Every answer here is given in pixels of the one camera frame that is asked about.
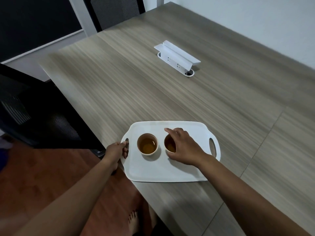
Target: wooden floor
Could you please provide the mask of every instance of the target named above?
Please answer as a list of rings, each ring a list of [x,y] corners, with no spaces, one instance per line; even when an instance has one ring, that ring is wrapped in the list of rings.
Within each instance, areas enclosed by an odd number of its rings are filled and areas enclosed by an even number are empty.
[[[0,235],[12,235],[98,162],[89,150],[32,149],[15,142],[8,164],[0,172]],[[147,203],[118,169],[106,184],[81,235],[128,235],[128,215],[136,209],[144,212],[144,229],[149,235]]]

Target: white tray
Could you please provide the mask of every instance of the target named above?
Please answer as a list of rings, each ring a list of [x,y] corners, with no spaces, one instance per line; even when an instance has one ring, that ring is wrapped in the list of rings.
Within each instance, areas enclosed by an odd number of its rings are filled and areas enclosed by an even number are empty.
[[[211,138],[216,148],[216,159],[220,161],[221,152],[218,140],[208,130],[205,124],[200,122],[185,121],[148,121],[133,123],[121,142],[129,139],[129,153],[127,159],[121,158],[125,174],[128,179],[138,182],[194,182],[206,181],[203,174],[193,166],[188,166],[166,155],[164,138],[167,132],[164,128],[174,129],[181,127],[201,146],[208,154],[211,154],[209,139]],[[159,142],[159,148],[152,156],[144,156],[137,147],[140,135],[151,133]]]

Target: right hand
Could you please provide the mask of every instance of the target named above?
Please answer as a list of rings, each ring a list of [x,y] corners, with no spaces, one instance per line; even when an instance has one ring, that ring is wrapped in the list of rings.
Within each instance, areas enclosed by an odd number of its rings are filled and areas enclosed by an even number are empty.
[[[164,128],[164,130],[171,135],[176,144],[175,153],[167,152],[168,157],[172,160],[198,167],[203,159],[209,156],[182,128],[175,128],[174,130]]]

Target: black chair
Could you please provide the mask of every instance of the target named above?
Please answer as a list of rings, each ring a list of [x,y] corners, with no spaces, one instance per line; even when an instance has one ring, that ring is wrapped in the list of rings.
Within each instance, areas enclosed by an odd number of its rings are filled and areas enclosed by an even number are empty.
[[[100,32],[144,13],[143,0],[83,0],[93,24]]]
[[[42,82],[0,64],[0,129],[34,148],[105,148],[64,95]]]

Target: chair backrest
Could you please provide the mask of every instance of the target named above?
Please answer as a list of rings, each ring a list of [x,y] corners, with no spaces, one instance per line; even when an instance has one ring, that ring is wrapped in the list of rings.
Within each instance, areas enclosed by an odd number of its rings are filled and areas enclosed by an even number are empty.
[[[143,0],[84,0],[84,3],[97,32],[145,12]]]
[[[0,128],[35,148],[104,149],[53,83],[2,64]]]

